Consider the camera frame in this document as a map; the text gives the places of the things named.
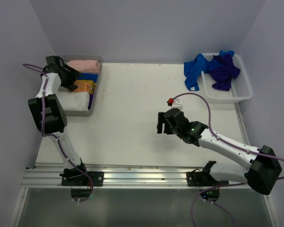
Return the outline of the orange polka dot towel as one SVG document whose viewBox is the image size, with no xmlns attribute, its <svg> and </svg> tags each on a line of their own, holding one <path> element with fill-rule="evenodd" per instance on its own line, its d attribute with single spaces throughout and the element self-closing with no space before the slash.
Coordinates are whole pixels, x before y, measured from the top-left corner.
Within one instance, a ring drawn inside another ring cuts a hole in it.
<svg viewBox="0 0 284 227">
<path fill-rule="evenodd" d="M 89 94 L 93 94 L 97 84 L 92 80 L 77 80 L 75 85 L 77 88 L 73 92 L 88 92 Z"/>
</svg>

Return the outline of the blue rolled towel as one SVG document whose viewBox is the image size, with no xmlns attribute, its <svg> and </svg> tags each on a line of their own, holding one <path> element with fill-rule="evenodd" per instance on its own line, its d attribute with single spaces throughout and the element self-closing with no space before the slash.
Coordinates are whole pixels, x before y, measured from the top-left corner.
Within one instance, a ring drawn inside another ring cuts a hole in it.
<svg viewBox="0 0 284 227">
<path fill-rule="evenodd" d="M 97 82 L 98 80 L 98 74 L 93 74 L 93 73 L 81 73 L 78 77 L 77 80 L 91 80 L 93 82 Z"/>
</svg>

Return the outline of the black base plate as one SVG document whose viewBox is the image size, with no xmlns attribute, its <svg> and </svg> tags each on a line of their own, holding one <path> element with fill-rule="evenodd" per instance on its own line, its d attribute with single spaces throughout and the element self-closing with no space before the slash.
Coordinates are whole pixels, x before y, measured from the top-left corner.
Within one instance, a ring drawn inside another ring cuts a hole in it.
<svg viewBox="0 0 284 227">
<path fill-rule="evenodd" d="M 195 169 L 191 172 L 186 172 L 186 181 L 189 187 L 213 187 L 220 185 L 228 185 L 229 181 L 217 181 L 211 175 L 209 170 Z"/>
<path fill-rule="evenodd" d="M 99 171 L 87 171 L 87 175 L 91 178 L 93 186 L 102 186 L 104 181 L 104 173 Z M 90 180 L 77 169 L 64 169 L 62 174 L 62 186 L 90 186 Z"/>
</svg>

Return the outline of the white plastic basket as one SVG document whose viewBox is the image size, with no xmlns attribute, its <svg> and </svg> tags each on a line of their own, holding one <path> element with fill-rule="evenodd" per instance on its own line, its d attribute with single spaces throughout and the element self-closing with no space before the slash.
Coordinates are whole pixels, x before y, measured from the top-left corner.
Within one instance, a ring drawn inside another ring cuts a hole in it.
<svg viewBox="0 0 284 227">
<path fill-rule="evenodd" d="M 240 69 L 240 74 L 236 79 L 231 80 L 231 88 L 229 91 L 214 89 L 212 85 L 215 83 L 215 80 L 210 74 L 204 73 L 203 71 L 201 72 L 205 97 L 208 102 L 234 104 L 252 98 L 251 85 L 242 59 L 237 54 L 234 54 L 232 60 L 234 66 Z"/>
</svg>

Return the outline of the grey plastic tray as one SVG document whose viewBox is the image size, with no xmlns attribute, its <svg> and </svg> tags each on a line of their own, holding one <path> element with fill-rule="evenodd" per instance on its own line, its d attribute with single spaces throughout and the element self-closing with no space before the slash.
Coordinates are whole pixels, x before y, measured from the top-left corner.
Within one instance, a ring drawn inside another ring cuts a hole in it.
<svg viewBox="0 0 284 227">
<path fill-rule="evenodd" d="M 93 107 L 94 107 L 94 100 L 96 98 L 96 95 L 97 95 L 97 91 L 98 91 L 98 84 L 99 84 L 99 81 L 100 81 L 100 75 L 101 75 L 101 70 L 102 70 L 102 63 L 103 63 L 103 60 L 102 58 L 100 57 L 92 57 L 92 56 L 62 56 L 61 57 L 64 62 L 67 64 L 67 62 L 71 61 L 71 60 L 96 60 L 100 63 L 100 71 L 98 73 L 98 80 L 96 82 L 96 88 L 94 90 L 94 98 L 93 98 L 93 103 L 92 103 L 92 108 L 91 110 L 87 110 L 87 111 L 84 111 L 84 112 L 79 112 L 79 111 L 64 111 L 66 115 L 68 116 L 90 116 L 91 115 L 91 112 L 93 110 Z M 59 89 L 58 89 L 58 92 L 73 92 L 73 91 L 69 91 L 68 89 L 60 86 Z"/>
</svg>

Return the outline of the pink rolled towel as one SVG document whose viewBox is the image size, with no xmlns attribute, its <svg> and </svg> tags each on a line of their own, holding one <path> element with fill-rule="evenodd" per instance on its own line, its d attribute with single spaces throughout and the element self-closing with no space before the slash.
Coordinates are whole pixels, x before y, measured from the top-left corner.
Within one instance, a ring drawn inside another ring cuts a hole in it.
<svg viewBox="0 0 284 227">
<path fill-rule="evenodd" d="M 71 60 L 67 65 L 81 73 L 98 74 L 100 63 L 96 60 Z"/>
</svg>

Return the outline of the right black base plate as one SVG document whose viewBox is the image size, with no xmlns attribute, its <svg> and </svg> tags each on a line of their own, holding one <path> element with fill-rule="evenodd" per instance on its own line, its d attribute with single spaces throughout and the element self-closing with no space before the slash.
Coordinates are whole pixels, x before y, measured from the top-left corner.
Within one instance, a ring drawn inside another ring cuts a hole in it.
<svg viewBox="0 0 284 227">
<path fill-rule="evenodd" d="M 186 181 L 189 187 L 213 187 L 220 185 L 228 185 L 229 181 L 217 181 L 211 175 L 209 170 L 195 169 L 191 172 L 186 172 Z"/>
</svg>

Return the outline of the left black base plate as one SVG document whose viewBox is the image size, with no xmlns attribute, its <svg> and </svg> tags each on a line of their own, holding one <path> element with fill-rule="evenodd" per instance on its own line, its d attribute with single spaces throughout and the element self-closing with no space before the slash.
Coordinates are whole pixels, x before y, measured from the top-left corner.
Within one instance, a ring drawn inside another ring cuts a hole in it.
<svg viewBox="0 0 284 227">
<path fill-rule="evenodd" d="M 93 186 L 102 186 L 104 181 L 104 173 L 99 171 L 87 171 L 87 175 L 91 178 Z M 62 174 L 62 186 L 90 186 L 90 180 L 77 169 L 64 169 Z"/>
</svg>

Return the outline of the white rolled towel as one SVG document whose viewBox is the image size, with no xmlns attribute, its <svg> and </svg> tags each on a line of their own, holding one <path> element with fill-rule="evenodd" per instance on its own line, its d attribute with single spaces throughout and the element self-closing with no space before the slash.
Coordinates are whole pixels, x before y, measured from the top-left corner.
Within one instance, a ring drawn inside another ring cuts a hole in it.
<svg viewBox="0 0 284 227">
<path fill-rule="evenodd" d="M 56 96 L 65 111 L 84 112 L 88 110 L 90 101 L 88 92 L 57 92 Z"/>
</svg>

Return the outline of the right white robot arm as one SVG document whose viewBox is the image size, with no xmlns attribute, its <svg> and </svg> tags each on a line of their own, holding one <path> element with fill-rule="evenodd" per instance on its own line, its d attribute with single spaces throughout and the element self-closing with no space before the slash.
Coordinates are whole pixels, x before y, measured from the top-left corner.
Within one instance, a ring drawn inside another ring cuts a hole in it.
<svg viewBox="0 0 284 227">
<path fill-rule="evenodd" d="M 206 124 L 190 122 L 177 108 L 158 113 L 157 133 L 175 134 L 187 144 L 212 150 L 234 161 L 233 164 L 209 161 L 202 172 L 194 175 L 208 186 L 232 181 L 269 195 L 282 171 L 272 148 L 266 145 L 257 148 L 231 140 L 211 131 Z"/>
</svg>

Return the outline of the aluminium mounting rail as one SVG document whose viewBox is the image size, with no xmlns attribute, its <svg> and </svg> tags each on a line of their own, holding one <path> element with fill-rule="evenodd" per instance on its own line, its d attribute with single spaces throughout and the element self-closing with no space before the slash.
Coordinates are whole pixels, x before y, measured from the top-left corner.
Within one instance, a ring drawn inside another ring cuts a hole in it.
<svg viewBox="0 0 284 227">
<path fill-rule="evenodd" d="M 100 189 L 186 189 L 186 173 L 201 167 L 87 165 L 104 173 Z M 27 169 L 21 182 L 25 188 L 62 188 L 61 164 L 39 163 Z"/>
</svg>

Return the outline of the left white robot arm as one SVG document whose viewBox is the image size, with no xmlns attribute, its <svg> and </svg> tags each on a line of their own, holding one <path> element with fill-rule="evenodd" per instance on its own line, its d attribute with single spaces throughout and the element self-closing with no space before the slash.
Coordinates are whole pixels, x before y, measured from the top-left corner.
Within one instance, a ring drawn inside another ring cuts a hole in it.
<svg viewBox="0 0 284 227">
<path fill-rule="evenodd" d="M 28 106 L 37 129 L 43 137 L 49 137 L 56 146 L 64 163 L 61 174 L 63 185 L 85 185 L 89 174 L 81 157 L 75 151 L 69 139 L 66 127 L 67 117 L 56 93 L 60 86 L 73 91 L 80 74 L 68 66 L 59 56 L 46 57 L 43 68 L 31 64 L 23 66 L 41 73 L 42 84 L 35 98 L 29 99 Z"/>
</svg>

